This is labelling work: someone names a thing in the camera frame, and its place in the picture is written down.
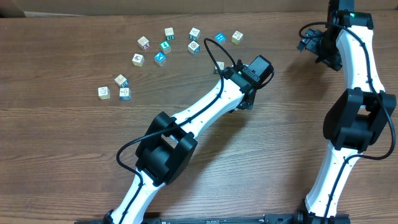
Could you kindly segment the wooden block green 7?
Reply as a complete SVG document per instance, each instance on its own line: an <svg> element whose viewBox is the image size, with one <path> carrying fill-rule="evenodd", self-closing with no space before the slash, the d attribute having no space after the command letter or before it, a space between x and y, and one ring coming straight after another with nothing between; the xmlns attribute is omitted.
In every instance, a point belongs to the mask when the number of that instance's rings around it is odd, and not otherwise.
<svg viewBox="0 0 398 224"><path fill-rule="evenodd" d="M216 63L217 63L217 65L215 65L215 73L219 73L220 71L221 71L221 73L223 73L224 62L217 61Z"/></svg>

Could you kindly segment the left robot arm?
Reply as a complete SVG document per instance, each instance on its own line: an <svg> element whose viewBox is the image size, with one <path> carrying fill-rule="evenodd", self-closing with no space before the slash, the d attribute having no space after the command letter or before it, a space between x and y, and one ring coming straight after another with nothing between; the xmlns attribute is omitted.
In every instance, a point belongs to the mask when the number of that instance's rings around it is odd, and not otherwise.
<svg viewBox="0 0 398 224"><path fill-rule="evenodd" d="M136 139L132 185L119 207L109 211L102 222L142 223L159 189L175 181L188 165L197 137L225 113L252 109L256 92L273 74L272 64L262 55L249 65L238 62L226 67L218 83L189 108L173 116L159 113L145 135Z"/></svg>

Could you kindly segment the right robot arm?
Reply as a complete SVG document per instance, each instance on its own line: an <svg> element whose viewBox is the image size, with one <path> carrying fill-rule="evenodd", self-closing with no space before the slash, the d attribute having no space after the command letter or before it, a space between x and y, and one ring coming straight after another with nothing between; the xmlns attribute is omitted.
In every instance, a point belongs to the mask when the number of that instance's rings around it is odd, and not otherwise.
<svg viewBox="0 0 398 224"><path fill-rule="evenodd" d="M311 24L299 30L297 48L317 55L317 62L342 70L345 90L327 112L323 136L328 141L316 181L290 223L349 223L348 215L337 213L337 204L355 163L366 158L385 126L391 131L391 146L380 161L389 157L396 145L391 115L395 95L387 94L377 74L373 54L373 19L356 12L354 1L330 0L325 31Z"/></svg>

